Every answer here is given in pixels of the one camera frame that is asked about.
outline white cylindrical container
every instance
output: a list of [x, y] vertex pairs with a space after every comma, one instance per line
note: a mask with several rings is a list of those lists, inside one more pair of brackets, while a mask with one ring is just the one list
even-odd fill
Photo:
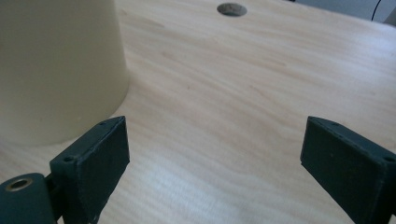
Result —
[[118, 108], [128, 79], [112, 0], [0, 1], [0, 139], [77, 137]]

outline wooden table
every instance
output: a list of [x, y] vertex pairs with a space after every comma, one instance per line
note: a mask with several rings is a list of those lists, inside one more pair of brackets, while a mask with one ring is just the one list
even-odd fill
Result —
[[[301, 166], [309, 115], [396, 151], [396, 29], [280, 0], [118, 0], [132, 163], [100, 223], [351, 223]], [[1, 182], [71, 141], [0, 144]]]

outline cream-colored cup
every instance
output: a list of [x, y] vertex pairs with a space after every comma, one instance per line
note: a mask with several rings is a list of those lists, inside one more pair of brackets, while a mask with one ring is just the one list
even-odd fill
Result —
[[44, 145], [108, 118], [128, 90], [112, 0], [0, 1], [0, 139]]

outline wood grain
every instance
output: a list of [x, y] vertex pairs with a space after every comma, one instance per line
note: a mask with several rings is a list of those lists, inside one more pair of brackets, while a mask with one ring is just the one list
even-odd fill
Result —
[[[301, 166], [309, 115], [396, 152], [396, 30], [286, 1], [118, 0], [132, 163], [100, 223], [352, 223]], [[0, 144], [0, 179], [70, 142]]]

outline screw hole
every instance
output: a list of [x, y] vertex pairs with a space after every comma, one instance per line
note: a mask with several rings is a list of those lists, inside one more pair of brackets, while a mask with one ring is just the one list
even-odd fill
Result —
[[248, 10], [236, 3], [224, 3], [218, 6], [218, 12], [224, 16], [241, 17], [248, 13]]
[[76, 158], [74, 157], [74, 156], [68, 156], [68, 157], [66, 157], [66, 158], [64, 158], [64, 161], [65, 162], [70, 162], [70, 161], [73, 161], [73, 160], [75, 160]]
[[390, 161], [390, 162], [396, 162], [395, 159], [393, 159], [392, 157], [384, 157], [385, 161]]
[[6, 186], [7, 191], [18, 191], [24, 189], [33, 183], [32, 178], [18, 179]]

